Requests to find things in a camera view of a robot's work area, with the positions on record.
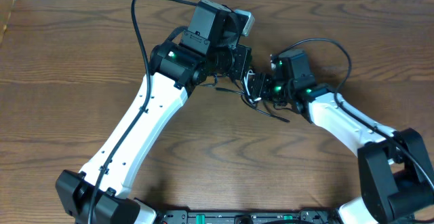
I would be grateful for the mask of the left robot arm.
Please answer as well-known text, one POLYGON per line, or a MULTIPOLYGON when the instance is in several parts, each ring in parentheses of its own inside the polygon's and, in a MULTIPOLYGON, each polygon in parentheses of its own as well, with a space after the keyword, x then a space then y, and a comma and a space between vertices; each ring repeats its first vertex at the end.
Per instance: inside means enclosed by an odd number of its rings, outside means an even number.
POLYGON ((131 106, 80 171, 63 171, 56 191, 76 223, 154 223, 158 212, 130 198, 136 175, 161 131, 208 77, 240 80, 251 61, 241 45, 254 17, 210 0, 194 4, 190 23, 175 28, 151 53, 131 106))

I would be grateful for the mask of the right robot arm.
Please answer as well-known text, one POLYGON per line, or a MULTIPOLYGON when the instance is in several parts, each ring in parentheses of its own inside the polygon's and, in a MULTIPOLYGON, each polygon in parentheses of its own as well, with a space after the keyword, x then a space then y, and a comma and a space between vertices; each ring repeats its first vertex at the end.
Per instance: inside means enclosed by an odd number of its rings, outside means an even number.
POLYGON ((414 213, 433 205, 433 167, 421 135, 379 124, 317 83, 303 50, 272 58, 271 68, 270 75, 245 74, 249 99, 300 114, 357 157, 361 195, 338 208, 338 221, 416 223, 414 213))

